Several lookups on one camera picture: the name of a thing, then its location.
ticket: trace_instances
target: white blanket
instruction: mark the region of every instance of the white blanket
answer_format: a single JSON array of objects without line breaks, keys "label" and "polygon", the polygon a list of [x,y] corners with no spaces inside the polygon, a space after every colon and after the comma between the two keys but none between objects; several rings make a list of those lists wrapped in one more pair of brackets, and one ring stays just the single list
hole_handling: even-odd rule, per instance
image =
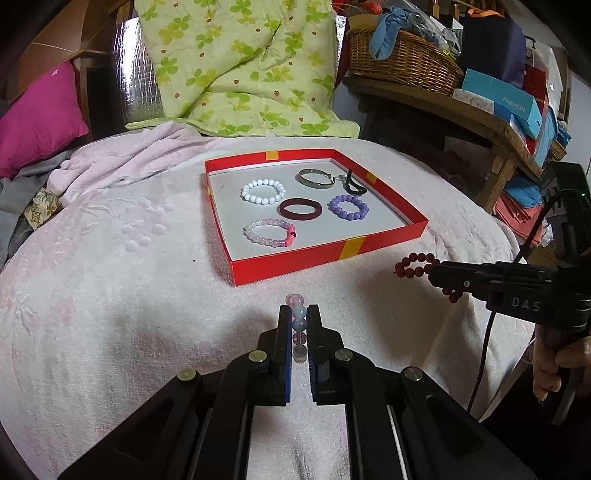
[{"label": "white blanket", "polygon": [[[422,237],[267,281],[232,287],[203,188],[203,160],[284,148],[337,148],[398,190],[429,224]],[[510,260],[517,243],[429,168],[336,138],[243,138],[172,171],[87,193],[34,232],[0,276],[0,421],[40,480],[53,479],[182,367],[223,368],[276,325],[290,292],[378,366],[425,369],[466,404],[488,312],[449,303],[425,277],[398,278],[410,252]],[[492,331],[480,415],[531,336],[502,315]],[[344,409],[311,402],[294,364],[292,402],[255,409],[249,478],[345,479]]]}]

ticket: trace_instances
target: bracelet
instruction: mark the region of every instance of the bracelet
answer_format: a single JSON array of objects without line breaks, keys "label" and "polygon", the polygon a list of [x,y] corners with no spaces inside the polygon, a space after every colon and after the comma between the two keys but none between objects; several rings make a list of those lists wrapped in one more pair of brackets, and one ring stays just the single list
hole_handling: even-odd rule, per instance
[{"label": "bracelet", "polygon": [[[359,211],[355,213],[345,212],[341,207],[338,206],[340,202],[351,202],[353,205],[359,208]],[[339,218],[345,218],[347,220],[363,220],[369,213],[367,204],[365,204],[363,200],[358,199],[352,195],[337,195],[330,201],[329,210]]]},{"label": "bracelet", "polygon": [[[256,195],[249,194],[249,190],[253,187],[258,187],[259,185],[269,185],[269,187],[273,187],[277,192],[276,195],[273,197],[257,197]],[[281,184],[280,181],[277,180],[269,180],[269,179],[258,179],[248,182],[248,184],[242,187],[242,193],[240,196],[247,202],[256,203],[257,205],[273,205],[275,202],[281,201],[281,199],[285,198],[285,187]]]},{"label": "bracelet", "polygon": [[[316,173],[318,175],[325,176],[330,180],[330,183],[318,183],[316,181],[308,180],[304,178],[304,175],[308,175],[310,173]],[[316,168],[304,168],[300,170],[298,174],[295,176],[296,180],[306,187],[310,187],[311,189],[329,189],[331,188],[336,181],[336,177],[333,177],[330,173],[326,173],[322,170],[317,170]]]},{"label": "bracelet", "polygon": [[[261,225],[272,225],[280,226],[287,230],[287,236],[285,240],[273,240],[272,238],[266,238],[264,236],[255,235],[252,231],[253,228]],[[265,218],[264,220],[257,220],[256,222],[249,223],[244,227],[244,235],[254,244],[266,245],[268,247],[289,247],[296,238],[296,227],[285,220],[279,220],[277,218]]]},{"label": "bracelet", "polygon": [[[295,213],[287,210],[286,207],[290,207],[292,205],[306,205],[308,207],[312,207],[314,209],[314,212]],[[281,214],[281,216],[289,218],[289,220],[313,220],[315,218],[318,218],[322,213],[322,205],[318,202],[315,202],[314,200],[298,198],[287,199],[283,200],[283,202],[279,204],[279,213]]]},{"label": "bracelet", "polygon": [[347,178],[345,178],[345,190],[351,195],[358,195],[361,197],[363,194],[368,192],[368,189],[363,185],[359,185],[359,183],[355,183],[352,176],[353,172],[349,170],[347,172]]}]

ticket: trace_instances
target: finger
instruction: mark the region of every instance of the finger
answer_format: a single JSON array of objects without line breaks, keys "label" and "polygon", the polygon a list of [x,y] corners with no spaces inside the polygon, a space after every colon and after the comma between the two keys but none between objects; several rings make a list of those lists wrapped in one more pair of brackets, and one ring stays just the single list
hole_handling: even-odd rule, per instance
[{"label": "finger", "polygon": [[591,367],[591,337],[581,338],[556,354],[556,363],[561,367]]},{"label": "finger", "polygon": [[556,354],[548,347],[546,347],[542,341],[535,339],[534,345],[534,365],[542,370],[546,370],[550,374],[558,373],[558,365],[554,358]]},{"label": "finger", "polygon": [[545,388],[541,388],[534,380],[534,385],[532,386],[532,390],[534,391],[534,395],[538,400],[544,401],[548,396],[548,390]]},{"label": "finger", "polygon": [[560,390],[562,380],[558,375],[549,374],[548,372],[534,367],[534,382],[541,388],[557,392]]}]

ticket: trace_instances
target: silver bangle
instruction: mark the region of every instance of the silver bangle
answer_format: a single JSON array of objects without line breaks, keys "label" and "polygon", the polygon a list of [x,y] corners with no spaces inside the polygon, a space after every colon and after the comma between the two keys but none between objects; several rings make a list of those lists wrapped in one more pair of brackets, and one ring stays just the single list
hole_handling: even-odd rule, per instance
[{"label": "silver bangle", "polygon": [[[304,175],[308,175],[310,173],[316,173],[317,175],[322,175],[330,180],[330,183],[318,183],[316,181],[308,180],[304,178]],[[318,170],[316,168],[304,168],[300,170],[298,174],[295,176],[296,180],[306,187],[310,187],[311,189],[329,189],[331,188],[335,182],[336,177],[333,177],[330,173],[326,173],[325,171]]]}]

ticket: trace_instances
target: black cable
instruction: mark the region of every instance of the black cable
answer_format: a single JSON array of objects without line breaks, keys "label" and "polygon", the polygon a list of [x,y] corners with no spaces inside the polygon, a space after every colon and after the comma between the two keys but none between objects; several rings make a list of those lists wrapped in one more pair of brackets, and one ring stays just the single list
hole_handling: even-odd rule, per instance
[{"label": "black cable", "polygon": [[[579,197],[581,194],[575,189],[564,189],[560,190],[559,192],[552,195],[548,202],[544,205],[544,208],[538,214],[538,218],[535,220],[534,226],[532,227],[530,234],[527,236],[525,243],[521,245],[519,249],[519,253],[513,260],[513,263],[519,263],[519,261],[524,257],[525,252],[531,245],[535,234],[538,232],[538,229],[542,225],[545,216],[548,214],[550,209],[554,206],[556,202],[558,202],[566,193],[575,193]],[[472,406],[474,405],[474,401],[476,400],[476,395],[478,394],[478,389],[480,387],[480,382],[482,382],[482,376],[484,375],[484,369],[486,366],[486,353],[488,351],[488,343],[491,339],[491,331],[492,331],[492,324],[495,321],[496,312],[491,312],[491,316],[488,317],[488,323],[486,324],[486,330],[484,333],[484,341],[482,344],[482,353],[480,355],[480,367],[478,368],[478,376],[476,377],[476,383],[474,384],[474,389],[472,390],[472,396],[470,397],[470,401],[468,402],[468,413],[472,411]]]}]

